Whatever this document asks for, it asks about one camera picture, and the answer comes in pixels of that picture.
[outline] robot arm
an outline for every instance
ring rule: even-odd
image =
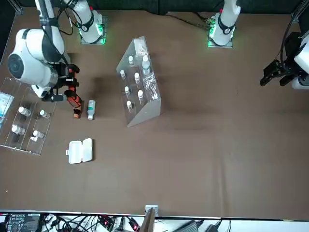
[[[309,89],[309,35],[302,39],[299,32],[292,32],[285,41],[286,60],[277,59],[264,68],[260,85],[264,86],[273,78],[281,78],[280,85],[292,82],[294,89]]]
[[[82,100],[76,94],[79,83],[75,78],[79,68],[68,64],[64,56],[64,42],[51,2],[35,0],[35,3],[42,29],[22,29],[17,33],[14,51],[8,58],[9,71],[19,81],[31,85],[43,101],[68,100],[74,108],[80,109]],[[58,94],[63,86],[68,90]]]
[[[35,0],[35,3],[42,29],[22,29],[17,33],[8,68],[21,82],[50,89],[56,85],[58,75],[47,62],[57,63],[62,59],[64,43],[50,1]]]
[[[240,14],[240,6],[237,6],[236,2],[237,0],[225,0],[222,12],[214,16],[216,26],[210,38],[218,46],[228,44],[233,36],[235,23]]]
[[[101,39],[103,31],[100,30],[102,15],[91,10],[87,0],[64,0],[77,20],[77,27],[83,40],[88,44],[94,44]]]

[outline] cable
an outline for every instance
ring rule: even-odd
[[[228,229],[227,232],[231,232],[231,228],[232,228],[232,222],[230,220],[230,224],[229,224],[229,227],[227,228]]]
[[[183,18],[179,18],[179,17],[174,16],[174,15],[171,15],[171,14],[166,14],[165,16],[169,16],[169,17],[172,17],[172,18],[176,18],[176,19],[178,19],[178,20],[180,20],[180,21],[182,21],[182,22],[185,22],[185,23],[187,23],[187,24],[190,24],[190,25],[195,26],[195,27],[198,27],[198,28],[202,28],[202,29],[205,29],[205,30],[209,30],[209,29],[210,29],[210,28],[207,27],[207,26],[203,26],[203,25],[201,25],[201,24],[192,23],[192,22],[190,22],[190,21],[188,21],[188,20],[185,20],[185,19],[183,19]]]
[[[201,16],[198,12],[193,12],[194,14],[197,15],[197,17],[199,17],[203,22],[207,22],[208,18],[204,18],[203,16]]]
[[[222,2],[224,2],[224,0],[221,0],[220,2],[218,2],[212,9],[210,12],[213,12]]]
[[[68,61],[67,59],[64,57],[63,54],[61,54],[59,52],[59,50],[56,48],[56,46],[54,45],[53,41],[51,40],[51,38],[49,38],[49,35],[47,34],[47,32],[45,31],[45,29],[43,28],[43,26],[41,26],[42,30],[44,31],[44,34],[47,36],[47,39],[49,40],[49,43],[51,44],[52,47],[54,47],[54,49],[56,50],[56,52],[61,56],[61,58],[63,59],[64,63],[66,64],[66,66],[68,66]]]
[[[219,229],[219,226],[221,225],[222,219],[220,219],[220,221],[218,221],[214,226]]]
[[[67,33],[67,32],[65,32],[65,31],[63,31],[63,30],[61,30],[61,29],[59,29],[59,31],[62,32],[62,33],[64,33],[64,34],[66,34],[66,35],[69,35],[69,36],[70,36],[70,35],[73,34],[73,26],[72,26],[72,20],[71,20],[71,18],[70,18],[70,15],[69,15],[69,13],[67,12],[67,7],[68,7],[68,4],[66,4],[65,7],[61,7],[61,8],[58,10],[58,13],[57,13],[57,21],[59,20],[60,15],[61,15],[63,12],[65,12],[65,13],[66,13],[66,16],[67,16],[67,18],[68,18],[68,20],[69,20],[69,22],[70,22],[70,25],[71,25],[71,33]]]

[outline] white plastic bottle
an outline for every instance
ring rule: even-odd
[[[18,109],[19,113],[21,113],[22,115],[29,117],[31,115],[31,111],[25,107],[20,106]]]
[[[126,78],[126,74],[124,70],[120,70],[120,76],[123,80]]]
[[[132,103],[131,103],[131,101],[127,101],[126,102],[126,106],[127,106],[127,108],[128,108],[128,110],[129,110],[129,112],[131,113],[131,110],[132,110]]]
[[[143,67],[143,73],[148,75],[150,73],[150,61],[148,56],[143,56],[143,61],[141,62],[141,66]]]
[[[33,136],[37,137],[37,138],[40,138],[40,139],[44,138],[44,134],[42,132],[37,131],[37,130],[35,130],[33,132]]]
[[[140,83],[140,74],[138,72],[134,74],[134,80],[137,85]]]
[[[125,87],[125,93],[126,93],[127,96],[130,95],[130,89],[129,89],[128,86]]]
[[[12,125],[12,132],[15,134],[23,135],[26,130],[24,128],[18,127],[17,125]]]
[[[143,93],[143,90],[139,90],[138,91],[138,97],[139,97],[139,100],[140,100],[140,104],[144,105],[144,93]]]
[[[93,115],[95,114],[95,109],[96,109],[96,101],[95,100],[89,100],[88,102],[88,119],[92,120]]]
[[[50,114],[47,113],[47,112],[44,111],[44,110],[41,110],[41,111],[40,111],[40,115],[41,115],[42,117],[46,118],[46,119],[49,119],[49,118],[50,118]]]
[[[131,66],[134,65],[133,56],[129,56],[129,65],[131,65]]]

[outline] brown table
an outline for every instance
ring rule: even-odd
[[[35,8],[19,29],[39,28]],[[63,36],[79,95],[97,101],[96,118],[56,107],[41,156],[0,148],[0,208],[162,216],[309,219],[308,91],[259,86],[280,48],[289,15],[239,17],[233,49],[208,49],[206,31],[147,12],[103,12],[105,45]],[[178,16],[201,23],[191,13]],[[64,15],[62,28],[69,31]],[[162,115],[127,128],[115,68],[132,38],[146,36]],[[4,59],[0,73],[8,76]],[[95,159],[68,164],[73,140],[95,140]]]

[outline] clear acrylic stand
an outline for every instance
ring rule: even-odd
[[[56,103],[41,101],[31,88],[21,85],[20,82],[10,77],[5,78],[0,89],[0,97],[1,94],[4,97],[10,96],[10,99],[13,100],[6,105],[6,101],[0,101],[0,109],[5,112],[3,116],[0,115],[0,145],[40,155]],[[31,111],[30,116],[19,113],[20,106],[29,109]],[[42,117],[40,115],[41,110],[48,112],[50,117]],[[12,125],[25,129],[25,133],[22,135],[15,134],[12,132]],[[44,137],[37,138],[36,141],[32,140],[34,130],[42,132]]]
[[[129,64],[129,56],[133,57],[133,65]],[[150,61],[150,71],[143,72],[142,60],[147,56]],[[161,114],[161,97],[157,86],[155,73],[151,64],[146,39],[144,36],[133,39],[116,68],[118,77],[121,80],[122,100],[125,109],[127,126],[131,127]],[[140,83],[136,84],[134,74],[139,73]],[[124,89],[129,87],[130,94],[127,96]],[[143,91],[143,101],[138,97],[138,91]],[[132,109],[127,107],[127,101],[131,101]]]

